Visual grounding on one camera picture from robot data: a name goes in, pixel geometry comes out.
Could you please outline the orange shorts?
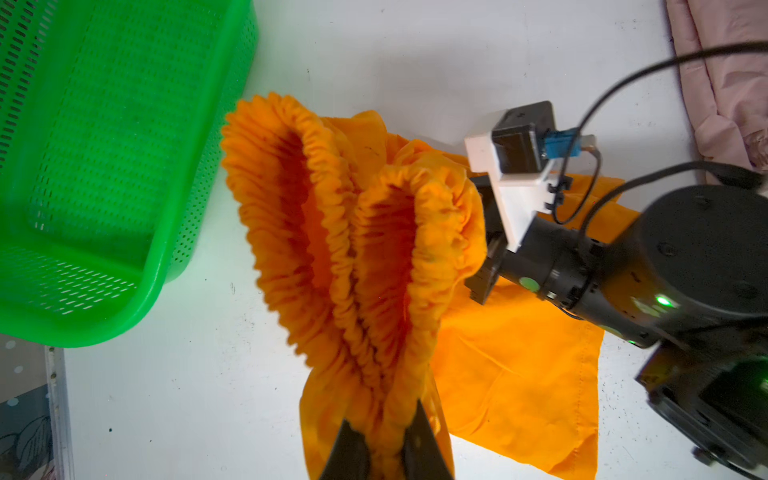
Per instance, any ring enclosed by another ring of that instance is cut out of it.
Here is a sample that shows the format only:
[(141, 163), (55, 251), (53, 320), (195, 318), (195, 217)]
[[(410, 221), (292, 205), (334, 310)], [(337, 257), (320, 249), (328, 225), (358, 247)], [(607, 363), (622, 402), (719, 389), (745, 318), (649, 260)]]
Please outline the orange shorts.
[(561, 479), (598, 468), (603, 331), (501, 280), (467, 160), (390, 133), (373, 111), (320, 117), (289, 96), (240, 102), (221, 143), (258, 287), (310, 373), (299, 402), (308, 475), (343, 422), (374, 479), (401, 479), (423, 407), (445, 460), (460, 437)]

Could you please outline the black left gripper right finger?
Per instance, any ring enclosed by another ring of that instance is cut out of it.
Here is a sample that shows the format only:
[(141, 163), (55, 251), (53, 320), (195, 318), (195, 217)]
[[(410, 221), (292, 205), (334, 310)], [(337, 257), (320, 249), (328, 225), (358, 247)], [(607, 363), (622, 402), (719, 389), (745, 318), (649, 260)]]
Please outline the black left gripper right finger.
[(405, 431), (402, 461), (406, 480), (453, 479), (420, 401), (413, 421)]

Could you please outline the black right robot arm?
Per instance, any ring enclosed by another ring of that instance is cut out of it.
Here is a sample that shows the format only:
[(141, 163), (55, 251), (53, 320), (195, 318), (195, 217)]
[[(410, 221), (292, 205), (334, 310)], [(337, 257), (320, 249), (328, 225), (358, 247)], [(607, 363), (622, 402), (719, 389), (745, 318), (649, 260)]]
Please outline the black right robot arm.
[(474, 181), (488, 256), (467, 281), (485, 303), (510, 280), (652, 355), (637, 375), (649, 406), (702, 463), (751, 479), (767, 462), (767, 201), (697, 185), (652, 203), (618, 237), (535, 219), (510, 249), (490, 182)]

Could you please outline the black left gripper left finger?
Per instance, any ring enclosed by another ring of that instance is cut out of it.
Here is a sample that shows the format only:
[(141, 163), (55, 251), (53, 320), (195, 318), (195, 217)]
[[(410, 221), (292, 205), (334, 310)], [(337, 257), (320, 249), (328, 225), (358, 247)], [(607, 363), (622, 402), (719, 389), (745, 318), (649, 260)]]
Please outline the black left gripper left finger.
[(371, 458), (363, 434), (347, 420), (339, 429), (331, 454), (320, 480), (367, 480)]

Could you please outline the pink shorts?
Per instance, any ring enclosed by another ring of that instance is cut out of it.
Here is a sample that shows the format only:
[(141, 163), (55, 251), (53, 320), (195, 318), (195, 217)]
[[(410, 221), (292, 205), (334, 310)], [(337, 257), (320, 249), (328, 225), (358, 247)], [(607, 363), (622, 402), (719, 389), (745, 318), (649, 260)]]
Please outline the pink shorts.
[[(666, 3), (677, 55), (767, 39), (765, 1)], [(743, 54), (679, 67), (684, 104), (706, 160), (767, 170), (767, 56)]]

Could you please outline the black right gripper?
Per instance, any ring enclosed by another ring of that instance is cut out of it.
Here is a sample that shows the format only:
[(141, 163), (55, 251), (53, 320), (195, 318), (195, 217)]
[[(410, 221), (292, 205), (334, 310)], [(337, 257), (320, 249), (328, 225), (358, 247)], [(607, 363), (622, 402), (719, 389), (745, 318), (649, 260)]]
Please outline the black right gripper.
[(604, 312), (596, 267), (577, 253), (576, 232), (536, 216), (522, 244), (513, 251), (507, 240), (490, 180), (472, 179), (482, 201), (487, 256), (465, 281), (472, 300), (483, 305), (499, 279), (507, 279), (564, 312)]

